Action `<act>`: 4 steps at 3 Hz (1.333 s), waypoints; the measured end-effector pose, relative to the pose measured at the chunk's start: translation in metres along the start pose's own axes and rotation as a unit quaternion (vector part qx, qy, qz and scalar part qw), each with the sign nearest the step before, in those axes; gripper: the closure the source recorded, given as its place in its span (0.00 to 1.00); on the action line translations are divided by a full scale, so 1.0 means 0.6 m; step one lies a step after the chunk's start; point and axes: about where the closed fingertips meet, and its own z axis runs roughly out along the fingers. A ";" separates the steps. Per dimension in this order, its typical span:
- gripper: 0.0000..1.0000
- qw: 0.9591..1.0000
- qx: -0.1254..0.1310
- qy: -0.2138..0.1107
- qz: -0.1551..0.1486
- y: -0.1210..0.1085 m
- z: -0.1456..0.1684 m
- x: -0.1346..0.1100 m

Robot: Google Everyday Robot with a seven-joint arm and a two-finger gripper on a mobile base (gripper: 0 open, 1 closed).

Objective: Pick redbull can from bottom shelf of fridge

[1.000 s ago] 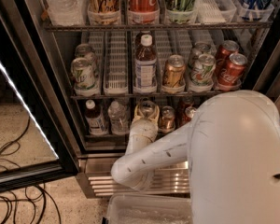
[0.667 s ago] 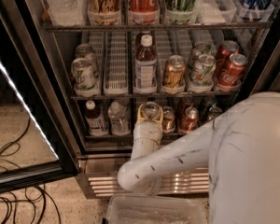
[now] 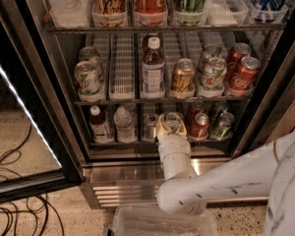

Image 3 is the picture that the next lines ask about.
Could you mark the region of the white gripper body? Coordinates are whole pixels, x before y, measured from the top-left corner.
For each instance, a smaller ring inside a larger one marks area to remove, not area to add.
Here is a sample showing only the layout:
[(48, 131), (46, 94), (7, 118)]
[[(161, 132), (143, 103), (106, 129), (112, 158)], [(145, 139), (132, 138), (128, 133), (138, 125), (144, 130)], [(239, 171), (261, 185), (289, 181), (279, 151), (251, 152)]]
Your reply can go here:
[(161, 139), (158, 146), (164, 179), (185, 179), (197, 176), (191, 164), (191, 146), (188, 140), (176, 134)]

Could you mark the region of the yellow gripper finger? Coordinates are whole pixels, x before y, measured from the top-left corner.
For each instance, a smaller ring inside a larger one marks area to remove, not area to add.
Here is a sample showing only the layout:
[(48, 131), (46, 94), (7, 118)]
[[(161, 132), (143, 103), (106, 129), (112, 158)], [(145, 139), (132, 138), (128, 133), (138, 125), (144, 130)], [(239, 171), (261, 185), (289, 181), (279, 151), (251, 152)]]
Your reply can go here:
[(158, 117), (158, 120), (156, 122), (156, 137), (159, 141), (161, 141), (165, 136), (167, 136), (169, 134), (169, 130), (168, 127), (163, 123), (164, 121), (164, 114), (161, 114)]
[(178, 129), (177, 134), (182, 137), (187, 137), (187, 129), (184, 123), (184, 116), (181, 113), (179, 113), (178, 116), (180, 118), (180, 128)]

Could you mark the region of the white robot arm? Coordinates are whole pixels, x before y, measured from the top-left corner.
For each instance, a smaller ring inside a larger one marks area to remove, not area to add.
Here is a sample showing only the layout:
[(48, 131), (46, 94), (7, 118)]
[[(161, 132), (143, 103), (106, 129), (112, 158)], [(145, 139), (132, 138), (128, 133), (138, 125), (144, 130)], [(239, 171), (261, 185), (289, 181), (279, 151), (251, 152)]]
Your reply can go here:
[(191, 166), (182, 121), (156, 121), (165, 182), (157, 204), (167, 213), (201, 214), (207, 202), (267, 197), (264, 236), (295, 236), (295, 131), (203, 174)]

